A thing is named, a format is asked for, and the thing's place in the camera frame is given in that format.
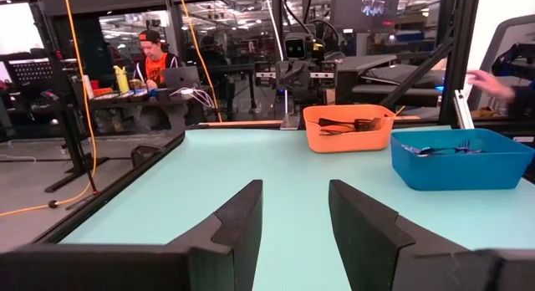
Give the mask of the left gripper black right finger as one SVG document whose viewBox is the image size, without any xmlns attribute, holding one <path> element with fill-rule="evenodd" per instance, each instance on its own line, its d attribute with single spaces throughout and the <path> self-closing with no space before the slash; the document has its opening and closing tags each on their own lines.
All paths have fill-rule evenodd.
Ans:
<svg viewBox="0 0 535 291">
<path fill-rule="evenodd" d="M 465 249 L 341 180 L 329 182 L 329 211 L 352 291 L 394 291 L 398 265 L 409 256 Z"/>
</svg>

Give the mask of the yellow green bottle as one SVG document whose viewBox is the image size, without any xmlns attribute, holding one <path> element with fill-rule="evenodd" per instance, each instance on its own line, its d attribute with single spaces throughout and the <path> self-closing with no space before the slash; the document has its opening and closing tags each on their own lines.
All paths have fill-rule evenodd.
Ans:
<svg viewBox="0 0 535 291">
<path fill-rule="evenodd" d="M 116 77 L 117 85 L 119 86 L 120 93 L 125 94 L 129 92 L 130 86 L 129 86 L 129 80 L 128 80 L 127 71 L 125 67 L 114 65 L 113 69 L 115 71 L 115 77 Z"/>
</svg>

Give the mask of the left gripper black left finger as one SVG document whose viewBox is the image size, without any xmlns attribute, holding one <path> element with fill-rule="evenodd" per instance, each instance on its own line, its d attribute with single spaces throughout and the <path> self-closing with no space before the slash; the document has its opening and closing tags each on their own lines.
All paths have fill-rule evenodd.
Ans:
<svg viewBox="0 0 535 291">
<path fill-rule="evenodd" d="M 169 245 L 179 251 L 171 291 L 252 291 L 262 239 L 261 180 L 252 180 Z"/>
</svg>

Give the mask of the black tripod stand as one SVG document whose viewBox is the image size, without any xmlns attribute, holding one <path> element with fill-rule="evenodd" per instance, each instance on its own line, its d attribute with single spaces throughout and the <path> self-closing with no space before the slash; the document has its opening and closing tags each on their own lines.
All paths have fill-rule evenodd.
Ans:
<svg viewBox="0 0 535 291">
<path fill-rule="evenodd" d="M 91 157 L 96 157 L 96 154 L 84 153 L 82 146 L 84 135 L 79 125 L 79 107 L 75 95 L 76 88 L 73 87 L 58 57 L 57 41 L 55 40 L 49 19 L 44 14 L 43 4 L 31 3 L 30 10 L 36 20 L 35 25 L 39 35 L 43 40 L 44 54 L 52 69 L 52 81 L 49 87 L 51 94 L 45 94 L 44 96 L 50 103 L 54 113 L 58 116 L 59 127 L 72 162 L 73 170 L 68 176 L 48 186 L 44 191 L 46 193 L 56 192 L 81 176 L 87 176 L 89 178 L 89 184 L 92 184 L 94 181 L 91 171 L 95 170 L 99 164 L 106 162 L 109 158 L 97 158 L 97 165 L 95 166 Z"/>
</svg>

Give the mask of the dark office desk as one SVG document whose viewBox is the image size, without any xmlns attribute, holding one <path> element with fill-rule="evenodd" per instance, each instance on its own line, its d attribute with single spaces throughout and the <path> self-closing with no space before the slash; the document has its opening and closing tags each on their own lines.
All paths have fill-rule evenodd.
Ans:
<svg viewBox="0 0 535 291">
<path fill-rule="evenodd" d="M 153 89 L 143 93 L 102 95 L 89 102 L 91 110 L 125 110 L 140 133 L 182 130 L 206 120 L 213 105 L 203 89 Z"/>
</svg>

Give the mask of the person's forearm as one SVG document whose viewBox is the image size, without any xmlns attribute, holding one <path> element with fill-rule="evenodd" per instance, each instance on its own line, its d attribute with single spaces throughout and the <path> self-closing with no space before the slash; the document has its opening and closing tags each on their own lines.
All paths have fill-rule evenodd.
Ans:
<svg viewBox="0 0 535 291">
<path fill-rule="evenodd" d="M 507 113 L 512 118 L 535 119 L 535 84 L 512 86 Z"/>
</svg>

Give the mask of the blue plastic bin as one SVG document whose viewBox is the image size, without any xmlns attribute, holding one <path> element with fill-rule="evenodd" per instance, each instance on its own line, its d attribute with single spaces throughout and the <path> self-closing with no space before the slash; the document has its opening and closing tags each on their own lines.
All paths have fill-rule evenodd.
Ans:
<svg viewBox="0 0 535 291">
<path fill-rule="evenodd" d="M 464 140 L 483 153 L 419 156 L 401 147 L 458 147 Z M 535 157 L 532 147 L 486 129 L 396 131 L 390 151 L 396 173 L 417 191 L 513 189 Z"/>
</svg>

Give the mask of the black pegboard panel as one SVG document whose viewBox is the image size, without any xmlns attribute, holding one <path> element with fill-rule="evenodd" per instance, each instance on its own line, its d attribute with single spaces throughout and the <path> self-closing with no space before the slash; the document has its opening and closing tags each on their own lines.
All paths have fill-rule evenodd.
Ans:
<svg viewBox="0 0 535 291">
<path fill-rule="evenodd" d="M 53 69 L 48 59 L 9 60 L 13 81 L 17 84 L 48 84 L 53 80 Z"/>
</svg>

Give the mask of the grey laptop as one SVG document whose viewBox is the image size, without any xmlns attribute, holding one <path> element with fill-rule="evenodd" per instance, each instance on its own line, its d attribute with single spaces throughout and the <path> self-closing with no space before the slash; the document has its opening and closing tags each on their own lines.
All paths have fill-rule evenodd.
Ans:
<svg viewBox="0 0 535 291">
<path fill-rule="evenodd" d="M 201 87 L 201 80 L 195 66 L 164 69 L 163 75 L 168 88 L 198 89 Z"/>
</svg>

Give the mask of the dark blue spoon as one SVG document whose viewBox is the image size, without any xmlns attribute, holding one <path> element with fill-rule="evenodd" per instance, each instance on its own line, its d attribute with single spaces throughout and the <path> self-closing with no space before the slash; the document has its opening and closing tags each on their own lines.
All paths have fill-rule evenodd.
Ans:
<svg viewBox="0 0 535 291">
<path fill-rule="evenodd" d="M 416 152 L 419 156 L 444 155 L 444 154 L 479 154 L 481 150 L 472 150 L 469 147 L 445 147 L 445 148 L 425 148 Z"/>
</svg>

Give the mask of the person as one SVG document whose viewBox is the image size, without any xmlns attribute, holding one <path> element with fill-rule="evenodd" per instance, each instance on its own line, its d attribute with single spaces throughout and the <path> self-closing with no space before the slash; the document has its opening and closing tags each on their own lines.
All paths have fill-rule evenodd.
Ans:
<svg viewBox="0 0 535 291">
<path fill-rule="evenodd" d="M 211 71 L 211 69 L 214 67 L 227 65 L 227 61 L 225 60 L 225 57 L 221 51 L 217 48 L 216 40 L 210 35 L 204 36 L 201 40 L 201 56 L 203 57 L 205 64 L 209 69 L 212 85 L 216 91 L 217 98 L 222 102 L 224 107 L 227 107 L 227 77 L 222 72 L 214 73 Z"/>
<path fill-rule="evenodd" d="M 176 54 L 165 52 L 161 36 L 147 29 L 139 34 L 140 48 L 144 58 L 135 65 L 133 79 L 138 79 L 147 89 L 166 87 L 165 69 L 183 65 Z"/>
</svg>

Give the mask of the orange plastic bin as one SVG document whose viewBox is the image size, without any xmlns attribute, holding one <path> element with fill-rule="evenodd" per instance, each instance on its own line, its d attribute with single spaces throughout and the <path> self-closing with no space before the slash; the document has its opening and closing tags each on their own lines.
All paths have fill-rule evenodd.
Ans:
<svg viewBox="0 0 535 291">
<path fill-rule="evenodd" d="M 380 128 L 366 132 L 347 126 L 318 125 L 319 118 L 353 122 L 375 117 L 382 119 Z M 316 105 L 304 109 L 303 119 L 308 146 L 316 153 L 380 151 L 388 145 L 395 113 L 380 105 Z"/>
</svg>

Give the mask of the dark wall monitor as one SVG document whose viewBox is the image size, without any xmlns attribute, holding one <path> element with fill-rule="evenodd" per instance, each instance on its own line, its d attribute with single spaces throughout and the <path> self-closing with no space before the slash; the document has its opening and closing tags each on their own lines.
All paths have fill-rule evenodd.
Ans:
<svg viewBox="0 0 535 291">
<path fill-rule="evenodd" d="M 331 0 L 330 20 L 335 27 L 356 33 L 391 33 L 400 0 Z"/>
</svg>

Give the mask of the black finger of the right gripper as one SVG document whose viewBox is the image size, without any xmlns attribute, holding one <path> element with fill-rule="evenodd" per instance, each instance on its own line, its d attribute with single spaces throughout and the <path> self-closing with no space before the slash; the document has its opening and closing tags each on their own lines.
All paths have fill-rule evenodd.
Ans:
<svg viewBox="0 0 535 291">
<path fill-rule="evenodd" d="M 308 61 L 296 61 L 294 69 L 297 71 L 297 76 L 294 82 L 296 89 L 308 89 L 310 73 Z"/>
<path fill-rule="evenodd" d="M 278 61 L 275 65 L 277 89 L 291 89 L 293 82 L 293 61 Z"/>
</svg>

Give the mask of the silver mounting plate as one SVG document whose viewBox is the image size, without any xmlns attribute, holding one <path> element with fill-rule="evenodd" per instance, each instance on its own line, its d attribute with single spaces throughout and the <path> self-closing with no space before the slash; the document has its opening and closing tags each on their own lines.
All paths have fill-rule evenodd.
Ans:
<svg viewBox="0 0 535 291">
<path fill-rule="evenodd" d="M 300 127 L 300 114 L 286 113 L 280 125 L 280 130 L 298 130 Z"/>
</svg>

